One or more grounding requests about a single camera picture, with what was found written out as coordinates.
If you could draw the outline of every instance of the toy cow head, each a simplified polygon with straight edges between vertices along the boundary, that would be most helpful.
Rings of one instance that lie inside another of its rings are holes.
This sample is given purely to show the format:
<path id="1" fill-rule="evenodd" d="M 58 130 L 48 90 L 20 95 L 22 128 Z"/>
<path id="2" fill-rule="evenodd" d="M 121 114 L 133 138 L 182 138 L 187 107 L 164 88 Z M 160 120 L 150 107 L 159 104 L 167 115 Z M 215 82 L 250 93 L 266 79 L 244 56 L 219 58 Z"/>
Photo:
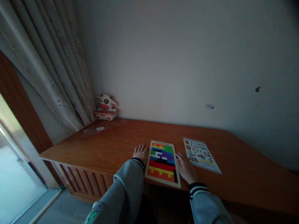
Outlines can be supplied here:
<path id="1" fill-rule="evenodd" d="M 99 100 L 99 106 L 103 110 L 112 109 L 112 107 L 116 106 L 116 102 L 112 100 L 112 96 L 107 94 L 102 94 L 100 97 L 97 97 Z"/>

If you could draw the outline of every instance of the green puzzle piece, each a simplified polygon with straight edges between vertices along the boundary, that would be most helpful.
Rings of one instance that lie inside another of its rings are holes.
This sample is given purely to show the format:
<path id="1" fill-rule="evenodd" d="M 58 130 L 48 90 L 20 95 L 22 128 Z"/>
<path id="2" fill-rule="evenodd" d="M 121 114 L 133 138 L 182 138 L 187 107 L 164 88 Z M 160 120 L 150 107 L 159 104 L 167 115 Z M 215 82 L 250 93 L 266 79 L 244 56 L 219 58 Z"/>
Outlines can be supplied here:
<path id="1" fill-rule="evenodd" d="M 169 153 L 173 153 L 173 149 L 172 149 L 171 146 L 166 146 L 166 145 L 164 145 L 164 151 L 165 151 L 165 152 L 169 152 Z"/>

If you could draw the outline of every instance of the wooden door frame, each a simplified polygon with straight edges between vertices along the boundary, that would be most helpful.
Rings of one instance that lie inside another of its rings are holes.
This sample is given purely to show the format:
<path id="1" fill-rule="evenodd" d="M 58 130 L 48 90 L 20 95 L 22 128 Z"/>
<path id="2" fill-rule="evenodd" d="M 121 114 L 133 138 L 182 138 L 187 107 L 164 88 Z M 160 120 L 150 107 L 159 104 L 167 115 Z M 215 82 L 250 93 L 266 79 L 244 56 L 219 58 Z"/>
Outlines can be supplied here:
<path id="1" fill-rule="evenodd" d="M 52 147 L 53 144 L 43 124 L 40 121 L 12 63 L 0 51 L 0 93 L 14 116 L 22 126 L 36 151 L 40 154 Z M 61 186 L 63 184 L 52 164 L 44 161 L 53 177 Z"/>

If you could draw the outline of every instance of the white curtain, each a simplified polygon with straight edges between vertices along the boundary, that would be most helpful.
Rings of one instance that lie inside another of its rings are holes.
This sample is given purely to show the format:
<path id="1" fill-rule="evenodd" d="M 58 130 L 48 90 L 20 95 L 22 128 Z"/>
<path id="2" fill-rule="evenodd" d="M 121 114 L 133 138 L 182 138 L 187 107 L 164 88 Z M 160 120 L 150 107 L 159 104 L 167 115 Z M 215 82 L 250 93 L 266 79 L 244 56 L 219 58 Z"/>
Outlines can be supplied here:
<path id="1" fill-rule="evenodd" d="M 0 1 L 0 33 L 11 51 L 8 58 L 70 133 L 94 121 L 71 0 Z"/>

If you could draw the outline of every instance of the right hand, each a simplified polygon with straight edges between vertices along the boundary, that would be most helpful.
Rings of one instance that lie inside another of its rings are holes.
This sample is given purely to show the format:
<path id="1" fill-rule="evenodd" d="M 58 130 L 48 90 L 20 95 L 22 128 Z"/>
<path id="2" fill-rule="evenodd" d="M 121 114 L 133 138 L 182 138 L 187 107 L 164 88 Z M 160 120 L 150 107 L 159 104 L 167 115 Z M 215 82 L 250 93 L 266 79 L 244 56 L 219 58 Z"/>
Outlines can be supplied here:
<path id="1" fill-rule="evenodd" d="M 177 156 L 178 171 L 182 178 L 187 181 L 188 184 L 198 182 L 197 175 L 194 167 L 190 161 L 183 156 L 180 152 L 175 154 Z"/>

